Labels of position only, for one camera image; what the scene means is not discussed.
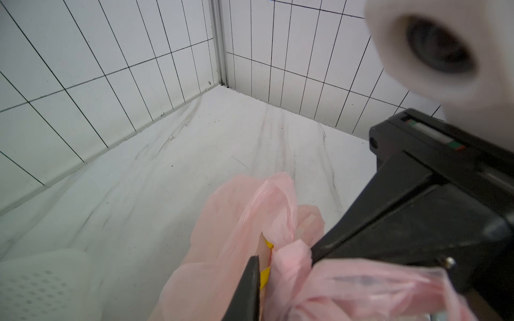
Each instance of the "screw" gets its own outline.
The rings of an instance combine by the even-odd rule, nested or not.
[[[439,258],[439,259],[437,259],[437,263],[439,263],[439,265],[441,267],[445,268],[446,270],[450,270],[450,269],[454,268],[455,265],[457,265],[457,262],[451,256],[448,256],[445,258]]]

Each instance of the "yellow tape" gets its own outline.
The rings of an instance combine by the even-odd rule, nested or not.
[[[266,286],[266,284],[268,284],[268,278],[269,278],[269,267],[265,268],[261,272],[261,290],[263,287]]]
[[[267,245],[271,250],[273,250],[273,243],[268,242],[268,240],[267,240],[265,237],[263,237],[263,239],[264,239],[264,241],[266,242],[266,245]]]

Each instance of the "white tiled wall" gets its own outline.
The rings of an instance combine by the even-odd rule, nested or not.
[[[444,119],[383,70],[364,3],[222,0],[229,86],[364,139],[405,108]]]
[[[0,4],[0,211],[218,82],[209,0]]]

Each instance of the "pink plastic bag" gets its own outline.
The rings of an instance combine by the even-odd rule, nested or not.
[[[191,248],[161,292],[164,320],[221,320],[261,233],[275,250],[295,239],[314,245],[323,228],[317,207],[297,207],[286,173],[234,177],[207,200]]]
[[[191,248],[160,295],[163,319],[221,320],[249,257],[261,257],[262,233],[274,244],[261,298],[264,321],[389,318],[441,310],[449,321],[475,320],[443,269],[363,259],[328,259],[312,268],[310,247],[323,236],[323,227],[317,207],[296,206],[287,174],[267,180],[236,176],[207,201]]]
[[[476,320],[441,268],[365,259],[325,259],[311,269],[301,240],[273,253],[265,321],[390,319],[446,311],[449,321]]]

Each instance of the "white floor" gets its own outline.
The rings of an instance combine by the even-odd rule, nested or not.
[[[375,164],[360,138],[217,86],[0,217],[0,260],[84,250],[102,320],[146,320],[223,182],[287,172],[328,231]]]

